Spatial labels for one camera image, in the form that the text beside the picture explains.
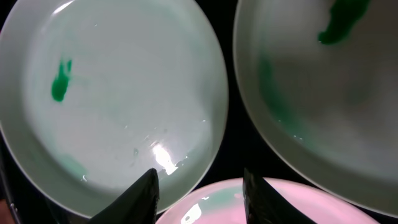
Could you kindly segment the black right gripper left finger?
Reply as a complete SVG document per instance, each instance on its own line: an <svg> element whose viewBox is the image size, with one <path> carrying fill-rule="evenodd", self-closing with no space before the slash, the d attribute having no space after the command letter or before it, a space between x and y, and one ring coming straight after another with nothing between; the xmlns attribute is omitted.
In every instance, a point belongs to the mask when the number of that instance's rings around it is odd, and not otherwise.
<svg viewBox="0 0 398 224"><path fill-rule="evenodd" d="M159 179L151 168L88 224L154 224L158 201Z"/></svg>

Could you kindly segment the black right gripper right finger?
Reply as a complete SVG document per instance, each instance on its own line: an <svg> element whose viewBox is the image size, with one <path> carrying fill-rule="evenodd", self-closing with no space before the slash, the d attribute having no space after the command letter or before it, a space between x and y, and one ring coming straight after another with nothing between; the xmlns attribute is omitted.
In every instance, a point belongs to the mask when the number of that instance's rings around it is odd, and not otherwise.
<svg viewBox="0 0 398 224"><path fill-rule="evenodd" d="M264 178L248 169L244 170L243 195L247 224L315 224Z"/></svg>

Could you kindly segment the white plate green stain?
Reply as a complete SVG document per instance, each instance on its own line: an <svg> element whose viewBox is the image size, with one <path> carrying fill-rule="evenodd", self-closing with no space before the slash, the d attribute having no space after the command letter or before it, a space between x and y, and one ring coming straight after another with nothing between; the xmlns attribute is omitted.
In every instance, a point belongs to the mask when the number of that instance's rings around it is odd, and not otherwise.
<svg viewBox="0 0 398 224"><path fill-rule="evenodd" d="M377 221L353 205L314 187L282 179L266 179L290 204L315 223ZM246 223L243 180L230 179L207 185L168 209L156 224Z"/></svg>

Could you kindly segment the light green plate green stain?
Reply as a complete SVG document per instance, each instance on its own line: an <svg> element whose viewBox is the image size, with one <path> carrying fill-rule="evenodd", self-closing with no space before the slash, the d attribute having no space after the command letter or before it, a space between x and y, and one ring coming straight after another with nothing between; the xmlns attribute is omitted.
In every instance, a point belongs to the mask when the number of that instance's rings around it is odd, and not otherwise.
<svg viewBox="0 0 398 224"><path fill-rule="evenodd" d="M301 176L397 216L397 2L352 1L343 37L322 41L335 1L240 1L233 55L253 124Z"/></svg>

